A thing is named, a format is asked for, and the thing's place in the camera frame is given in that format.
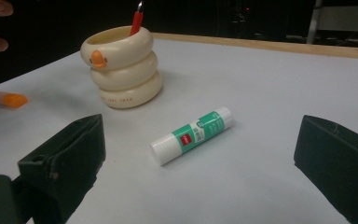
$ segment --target white tabletop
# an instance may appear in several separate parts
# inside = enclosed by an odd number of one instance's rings
[[[358,133],[358,59],[155,40],[163,89],[115,110],[79,53],[0,84],[0,174],[70,122],[103,114],[107,158],[68,223],[348,223],[294,166],[304,115]],[[149,143],[226,106],[234,126],[159,166]]]

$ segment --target glue stick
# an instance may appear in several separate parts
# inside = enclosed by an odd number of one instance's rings
[[[233,122],[231,112],[221,107],[159,138],[150,146],[158,163],[163,165],[231,127]]]
[[[28,99],[21,94],[0,91],[0,105],[18,108],[28,102]]]

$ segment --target orange highlighter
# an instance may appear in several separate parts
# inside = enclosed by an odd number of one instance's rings
[[[11,108],[19,108],[27,102],[27,97],[22,94],[0,91],[0,105]]]
[[[144,18],[144,2],[141,1],[138,5],[138,10],[136,10],[133,15],[132,27],[130,35],[135,35],[141,29],[142,19]]]

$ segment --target red pen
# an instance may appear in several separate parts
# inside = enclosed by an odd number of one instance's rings
[[[142,19],[144,18],[144,2],[141,1],[138,5],[138,10],[136,10],[133,15],[132,27],[130,35],[135,35],[141,29]]]

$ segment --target cream-colored pen holder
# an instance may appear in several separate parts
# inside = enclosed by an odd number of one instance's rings
[[[123,26],[103,31],[85,40],[80,49],[101,98],[113,108],[144,104],[162,85],[153,36],[143,27],[131,36],[130,30]]]

